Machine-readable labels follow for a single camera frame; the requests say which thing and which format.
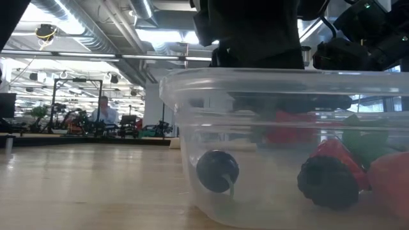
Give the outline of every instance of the green strawberry leaves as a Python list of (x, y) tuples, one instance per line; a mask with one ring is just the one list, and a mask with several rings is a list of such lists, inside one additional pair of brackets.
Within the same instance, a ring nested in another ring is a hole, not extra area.
[(389, 153), (387, 151), (388, 131), (364, 133), (360, 130), (362, 127), (383, 127), (387, 124), (387, 119), (361, 121), (354, 114), (346, 118), (343, 123), (348, 127), (357, 127), (356, 129), (345, 130), (343, 132), (343, 144), (356, 161), (362, 164), (363, 168), (369, 169), (374, 160)]

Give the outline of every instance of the fake fruit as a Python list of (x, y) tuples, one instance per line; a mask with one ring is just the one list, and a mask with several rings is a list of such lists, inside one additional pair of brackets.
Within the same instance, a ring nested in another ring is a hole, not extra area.
[(344, 147), (340, 140), (329, 139), (327, 141), (323, 141), (318, 146), (316, 152), (311, 155), (311, 157), (316, 156), (328, 156), (338, 159), (352, 173), (353, 177), (358, 183), (359, 190), (369, 189), (369, 181), (366, 173), (357, 163), (353, 161), (352, 154)]
[(377, 200), (393, 213), (409, 221), (409, 152), (378, 158), (371, 164), (368, 178)]
[(315, 205), (344, 210), (358, 202), (359, 186), (348, 167), (335, 157), (311, 157), (297, 177), (298, 189)]
[(239, 168), (236, 160), (223, 151), (206, 152), (197, 162), (196, 173), (199, 181), (208, 190), (222, 193), (234, 190)]
[[(290, 114), (282, 111), (277, 111), (275, 114), (275, 122), (277, 123), (314, 123), (316, 118), (310, 114)], [(269, 143), (286, 144), (299, 142), (315, 141), (314, 134), (316, 128), (299, 128), (289, 126), (277, 126), (268, 130), (266, 139)]]
[(344, 130), (342, 140), (354, 160), (364, 169), (368, 170), (371, 162), (390, 153), (387, 144), (388, 131), (361, 131), (365, 127), (384, 127), (387, 124), (386, 119), (361, 121), (356, 115), (352, 115), (346, 118), (343, 123), (348, 127), (357, 127), (356, 129)]

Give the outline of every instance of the blue shirt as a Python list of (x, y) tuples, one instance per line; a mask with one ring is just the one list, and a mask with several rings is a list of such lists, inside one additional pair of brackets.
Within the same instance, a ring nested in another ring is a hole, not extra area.
[[(104, 121), (105, 124), (110, 125), (110, 124), (116, 124), (119, 120), (118, 117), (118, 112), (115, 109), (112, 109), (110, 107), (107, 108), (108, 116), (105, 116), (105, 114), (100, 111), (100, 121)], [(98, 109), (95, 109), (94, 112), (92, 112), (91, 115), (91, 121), (96, 121), (96, 117), (98, 115)]]

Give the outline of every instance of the potted plant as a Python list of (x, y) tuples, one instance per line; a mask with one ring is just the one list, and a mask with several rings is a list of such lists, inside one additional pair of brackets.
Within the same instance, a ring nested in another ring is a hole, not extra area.
[(40, 121), (43, 119), (48, 112), (48, 108), (45, 106), (38, 106), (35, 107), (31, 112), (30, 115), (36, 119), (36, 121), (30, 125), (30, 131), (33, 133), (38, 133), (41, 129)]

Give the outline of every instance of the black round object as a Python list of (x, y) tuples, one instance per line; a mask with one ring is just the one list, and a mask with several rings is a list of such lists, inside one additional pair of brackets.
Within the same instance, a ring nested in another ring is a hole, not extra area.
[(50, 24), (41, 24), (40, 28), (36, 30), (36, 36), (45, 42), (50, 42), (54, 38), (55, 30)]
[(359, 186), (346, 165), (334, 157), (312, 157), (301, 167), (298, 189), (315, 205), (343, 210), (358, 202)]
[(236, 160), (223, 151), (206, 152), (197, 163), (197, 177), (203, 186), (212, 192), (222, 193), (229, 190), (229, 183), (222, 176), (228, 174), (236, 182), (239, 169)]

